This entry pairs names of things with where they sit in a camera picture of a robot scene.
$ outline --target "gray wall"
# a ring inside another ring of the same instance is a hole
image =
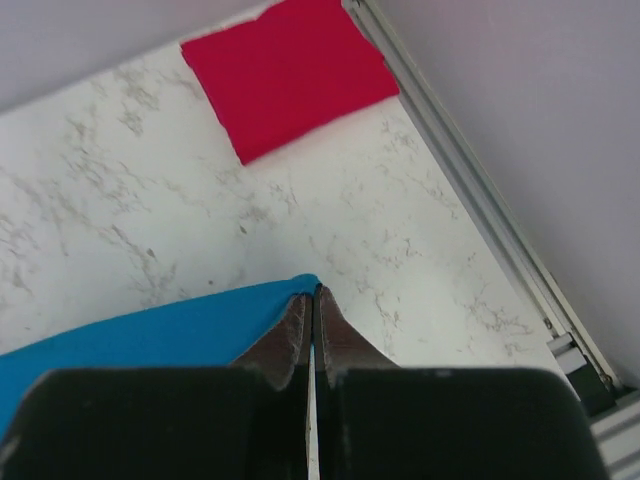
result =
[[[594,340],[640,385],[640,2],[378,4]]]
[[[0,0],[0,111],[261,0]]]

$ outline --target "metal frame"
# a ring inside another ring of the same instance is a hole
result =
[[[631,394],[618,408],[591,425],[613,480],[640,478],[640,395]]]
[[[409,116],[430,147],[474,223],[516,288],[520,288],[556,338],[570,333],[613,391],[623,384],[590,337],[553,276],[527,241],[514,215],[448,116],[376,0],[347,0],[345,7],[382,51],[398,80]]]

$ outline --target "blue cloth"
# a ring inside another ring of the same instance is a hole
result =
[[[77,328],[0,356],[0,439],[22,396],[48,370],[226,365],[280,319],[313,275],[152,308]]]

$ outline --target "marble countertop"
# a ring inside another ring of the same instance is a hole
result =
[[[404,365],[558,367],[398,99],[242,167],[177,43],[0,118],[0,352],[315,273]]]

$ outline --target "red cloth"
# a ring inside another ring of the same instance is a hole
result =
[[[284,0],[182,54],[244,165],[398,93],[340,0]]]

